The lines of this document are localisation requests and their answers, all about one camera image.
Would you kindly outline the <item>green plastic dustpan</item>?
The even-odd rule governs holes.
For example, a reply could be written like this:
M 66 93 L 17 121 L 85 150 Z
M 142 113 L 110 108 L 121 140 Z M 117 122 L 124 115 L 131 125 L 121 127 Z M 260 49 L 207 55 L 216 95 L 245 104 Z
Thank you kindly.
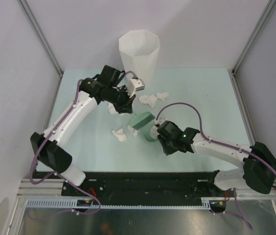
M 158 132 L 155 122 L 150 122 L 139 130 L 139 134 L 148 142 L 155 142 L 158 140 Z

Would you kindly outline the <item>green hand brush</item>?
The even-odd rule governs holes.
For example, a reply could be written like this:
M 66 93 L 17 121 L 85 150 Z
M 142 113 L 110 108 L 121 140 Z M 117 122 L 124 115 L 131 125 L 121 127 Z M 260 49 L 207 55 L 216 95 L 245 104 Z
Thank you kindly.
M 143 112 L 140 114 L 134 114 L 133 118 L 129 121 L 129 126 L 135 130 L 140 130 L 155 119 L 155 116 L 151 112 Z

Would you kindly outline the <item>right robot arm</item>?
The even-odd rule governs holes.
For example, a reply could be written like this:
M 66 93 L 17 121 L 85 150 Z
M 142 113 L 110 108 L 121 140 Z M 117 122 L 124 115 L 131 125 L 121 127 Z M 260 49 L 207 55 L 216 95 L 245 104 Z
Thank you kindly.
M 204 154 L 236 166 L 233 170 L 216 170 L 207 184 L 212 196 L 219 196 L 230 188 L 249 187 L 252 190 L 269 194 L 276 179 L 276 158 L 268 147 L 260 142 L 252 146 L 232 145 L 205 138 L 194 128 L 185 130 L 171 122 L 156 125 L 157 138 L 165 155 L 178 151 Z

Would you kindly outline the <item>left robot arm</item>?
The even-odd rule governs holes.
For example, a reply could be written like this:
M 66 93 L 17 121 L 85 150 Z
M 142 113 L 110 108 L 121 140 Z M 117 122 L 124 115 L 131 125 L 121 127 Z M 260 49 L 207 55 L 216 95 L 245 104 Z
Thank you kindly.
M 133 77 L 125 85 L 119 86 L 129 73 Z M 31 183 L 38 184 L 33 179 L 33 172 L 38 162 L 41 162 L 51 168 L 53 174 L 71 183 L 72 190 L 77 195 L 85 195 L 89 190 L 86 175 L 64 150 L 65 144 L 85 117 L 103 101 L 111 103 L 119 114 L 131 114 L 136 92 L 144 88 L 144 82 L 132 71 L 119 71 L 108 65 L 103 67 L 100 74 L 79 80 L 73 101 L 60 117 L 43 133 L 35 132 L 30 137 L 34 151 L 29 171 Z

